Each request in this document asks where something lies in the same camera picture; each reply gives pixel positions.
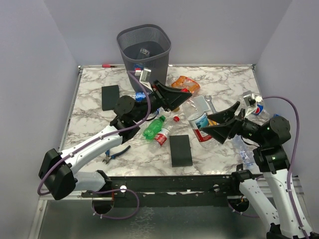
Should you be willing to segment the Starbucks latte bottle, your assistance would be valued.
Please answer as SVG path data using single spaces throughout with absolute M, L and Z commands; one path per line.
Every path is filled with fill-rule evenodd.
M 137 55 L 137 60 L 143 60 L 149 58 L 151 52 L 145 48 L 141 48 Z

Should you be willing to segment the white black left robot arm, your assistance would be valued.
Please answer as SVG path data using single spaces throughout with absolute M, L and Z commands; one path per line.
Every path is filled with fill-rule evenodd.
M 159 108 L 172 111 L 191 96 L 189 90 L 167 87 L 155 81 L 152 92 L 140 102 L 127 95 L 120 97 L 114 107 L 116 117 L 99 133 L 61 152 L 55 149 L 46 152 L 38 174 L 41 180 L 38 195 L 45 195 L 41 191 L 45 186 L 55 200 L 74 191 L 94 191 L 98 196 L 106 196 L 112 184 L 106 173 L 102 170 L 82 172 L 81 168 L 107 150 L 132 139 L 149 114 Z

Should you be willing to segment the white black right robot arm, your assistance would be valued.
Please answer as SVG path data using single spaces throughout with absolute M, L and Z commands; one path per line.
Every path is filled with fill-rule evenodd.
M 245 118 L 245 110 L 236 114 L 240 103 L 208 116 L 217 124 L 202 131 L 223 144 L 234 136 L 249 139 L 258 147 L 253 150 L 255 163 L 268 183 L 273 202 L 260 190 L 249 170 L 231 174 L 229 189 L 235 195 L 245 196 L 261 219 L 268 239 L 317 239 L 319 235 L 309 225 L 300 206 L 289 170 L 291 161 L 283 144 L 291 139 L 290 123 L 282 116 L 270 118 L 258 125 Z

